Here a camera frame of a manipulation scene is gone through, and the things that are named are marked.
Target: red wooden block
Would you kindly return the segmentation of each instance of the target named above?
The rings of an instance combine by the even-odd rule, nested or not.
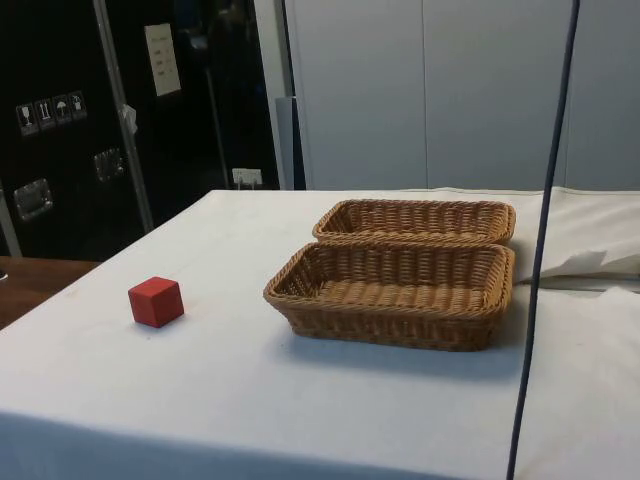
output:
[[[129,290],[133,318],[155,328],[166,325],[184,313],[178,282],[151,277]]]

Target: white panel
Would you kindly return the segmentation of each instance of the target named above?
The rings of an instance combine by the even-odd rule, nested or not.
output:
[[[640,2],[582,2],[571,88],[567,185],[640,189]]]
[[[262,56],[262,68],[264,83],[267,90],[267,102],[269,103],[269,119],[271,120],[271,133],[273,137],[273,150],[278,169],[278,182],[280,189],[287,185],[282,160],[280,145],[280,130],[278,115],[276,112],[276,99],[291,95],[289,78],[289,65],[286,58],[286,45],[283,45],[280,28],[281,10],[276,2],[280,0],[260,0],[254,2],[256,9],[256,23],[260,37],[260,54]]]
[[[569,12],[569,0],[425,0],[430,187],[542,188]],[[563,148],[556,184],[565,160]]]
[[[307,185],[426,186],[421,0],[289,0]]]

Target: black cable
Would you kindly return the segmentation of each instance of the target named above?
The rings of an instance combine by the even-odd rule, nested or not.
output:
[[[522,377],[520,378],[520,390],[518,391],[518,403],[516,404],[515,418],[513,419],[513,431],[511,432],[511,447],[509,449],[509,466],[507,467],[507,480],[513,480],[516,468],[516,456],[518,454],[518,441],[520,440],[520,428],[522,426],[522,413],[527,397],[529,384],[529,371],[531,370],[531,356],[533,355],[533,337],[536,330],[536,309],[538,306],[538,288],[540,286],[540,269],[542,268],[542,254],[544,253],[544,241],[547,235],[547,221],[549,219],[549,204],[551,202],[551,187],[556,172],[558,161],[558,149],[560,148],[560,134],[564,110],[567,105],[567,90],[569,89],[569,74],[571,73],[571,60],[573,59],[573,44],[576,39],[578,26],[578,14],[580,12],[580,0],[573,0],[571,6],[571,21],[567,33],[567,43],[564,50],[562,64],[562,80],[560,83],[560,97],[556,111],[556,121],[553,127],[553,140],[549,163],[547,165],[547,178],[544,184],[542,196],[542,208],[540,209],[540,225],[538,226],[538,240],[536,241],[536,253],[533,260],[533,273],[531,275],[531,296],[529,297],[529,320],[527,323],[527,339],[524,349],[524,361],[522,365]]]

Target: rectangular basket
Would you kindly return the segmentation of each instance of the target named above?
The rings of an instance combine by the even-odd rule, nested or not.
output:
[[[516,213],[501,202],[346,200],[313,228],[320,241],[506,244]]]
[[[482,350],[510,301],[513,265],[500,245],[312,243],[264,297],[299,335]]]

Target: wall outlet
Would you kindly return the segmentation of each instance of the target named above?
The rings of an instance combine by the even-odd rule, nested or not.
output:
[[[258,168],[234,168],[231,172],[236,185],[262,185],[262,172]]]

